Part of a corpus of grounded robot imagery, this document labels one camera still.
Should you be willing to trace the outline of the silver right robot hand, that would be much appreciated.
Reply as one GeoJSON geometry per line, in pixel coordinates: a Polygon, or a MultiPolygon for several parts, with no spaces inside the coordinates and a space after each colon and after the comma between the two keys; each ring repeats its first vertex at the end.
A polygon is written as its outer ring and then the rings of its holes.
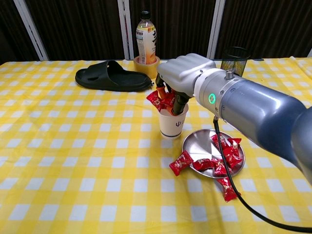
{"type": "Polygon", "coordinates": [[[201,55],[190,53],[162,63],[157,67],[156,89],[162,99],[168,93],[175,95],[173,104],[167,107],[168,112],[178,116],[184,111],[189,99],[195,96],[195,83],[218,71],[214,61],[201,55]]]}

